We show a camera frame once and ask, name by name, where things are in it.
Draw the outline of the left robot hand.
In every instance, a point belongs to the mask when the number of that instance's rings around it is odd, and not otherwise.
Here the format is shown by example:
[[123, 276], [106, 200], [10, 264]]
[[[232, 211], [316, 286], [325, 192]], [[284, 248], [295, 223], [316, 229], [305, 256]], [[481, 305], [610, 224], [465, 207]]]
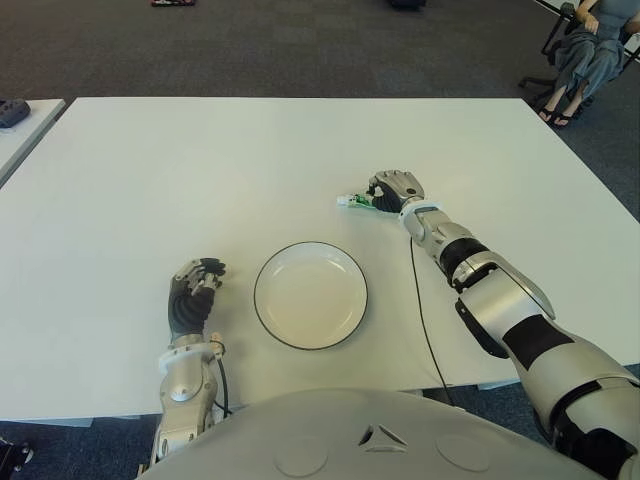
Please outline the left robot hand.
[[226, 265], [217, 258], [188, 261], [170, 281], [167, 317], [171, 342], [186, 335], [202, 335], [212, 311]]

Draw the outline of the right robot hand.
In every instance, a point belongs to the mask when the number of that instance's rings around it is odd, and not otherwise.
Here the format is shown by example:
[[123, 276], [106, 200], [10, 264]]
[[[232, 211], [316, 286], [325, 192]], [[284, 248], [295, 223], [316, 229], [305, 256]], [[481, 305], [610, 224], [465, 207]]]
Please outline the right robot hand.
[[367, 194], [377, 210], [387, 213], [400, 213], [408, 202], [425, 198], [416, 177], [411, 172], [400, 170], [377, 172], [369, 180]]

